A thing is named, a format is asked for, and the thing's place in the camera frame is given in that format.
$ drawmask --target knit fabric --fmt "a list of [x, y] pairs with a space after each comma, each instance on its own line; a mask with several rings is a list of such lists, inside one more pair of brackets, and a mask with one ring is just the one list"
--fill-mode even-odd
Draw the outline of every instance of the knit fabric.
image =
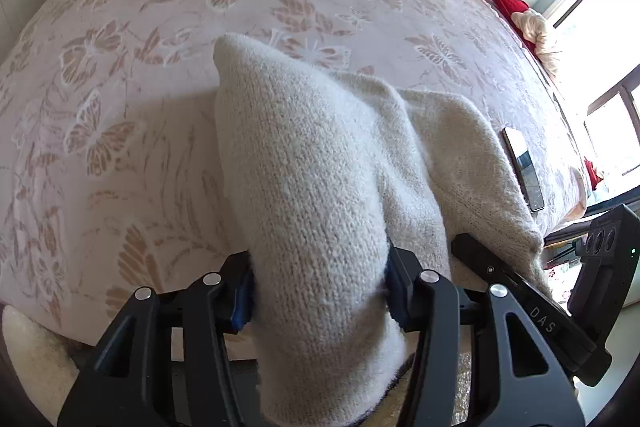
[[217, 40], [224, 191], [252, 254], [265, 416], [353, 423], [406, 356], [386, 312], [387, 235], [467, 287], [469, 232], [538, 287], [542, 236], [488, 122], [464, 98], [319, 71], [243, 36]]

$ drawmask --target smartphone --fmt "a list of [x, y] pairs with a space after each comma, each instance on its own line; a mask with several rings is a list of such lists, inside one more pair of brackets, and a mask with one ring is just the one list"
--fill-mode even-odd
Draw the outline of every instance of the smartphone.
[[516, 171], [522, 194], [524, 195], [531, 212], [537, 212], [545, 208], [545, 200], [542, 198], [542, 190], [538, 175], [529, 155], [527, 142], [520, 131], [513, 127], [505, 127], [502, 130], [504, 141], [511, 156], [513, 169]]

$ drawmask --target red cloth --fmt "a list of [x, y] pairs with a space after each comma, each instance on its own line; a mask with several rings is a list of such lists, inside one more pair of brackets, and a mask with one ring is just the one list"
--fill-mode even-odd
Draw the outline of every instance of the red cloth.
[[526, 12], [529, 9], [529, 5], [521, 0], [489, 0], [494, 3], [495, 8], [509, 21], [511, 27], [516, 31], [520, 40], [524, 45], [529, 48], [529, 51], [536, 55], [536, 45], [533, 42], [527, 41], [522, 35], [522, 31], [516, 28], [515, 24], [511, 20], [511, 14], [514, 12]]
[[591, 190], [596, 189], [596, 185], [600, 183], [604, 178], [598, 175], [596, 168], [593, 166], [593, 162], [587, 158], [584, 159], [584, 166], [587, 167], [587, 174], [589, 175], [589, 181], [591, 182]]

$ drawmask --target pink bedspread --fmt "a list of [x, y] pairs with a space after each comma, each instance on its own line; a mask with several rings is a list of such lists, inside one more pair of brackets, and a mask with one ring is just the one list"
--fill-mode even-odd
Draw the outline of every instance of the pink bedspread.
[[48, 0], [0, 66], [2, 301], [95, 343], [137, 286], [187, 286], [244, 247], [212, 114], [225, 32], [466, 96], [525, 135], [543, 233], [581, 213], [568, 128], [482, 0]]

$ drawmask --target metal screw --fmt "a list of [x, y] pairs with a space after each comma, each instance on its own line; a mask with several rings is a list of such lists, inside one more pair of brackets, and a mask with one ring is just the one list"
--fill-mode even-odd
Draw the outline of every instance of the metal screw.
[[145, 299], [148, 299], [151, 296], [151, 288], [142, 286], [142, 288], [138, 288], [136, 290], [136, 293], [134, 295], [136, 296], [136, 299], [138, 299], [139, 301], [144, 301]]
[[440, 276], [433, 270], [423, 270], [420, 272], [420, 279], [425, 282], [434, 283], [440, 280]]
[[206, 276], [202, 278], [202, 282], [204, 282], [207, 286], [215, 286], [216, 284], [220, 284], [222, 281], [222, 277], [220, 277], [219, 273], [207, 273]]
[[509, 293], [509, 290], [502, 284], [492, 284], [489, 291], [494, 297], [506, 297]]

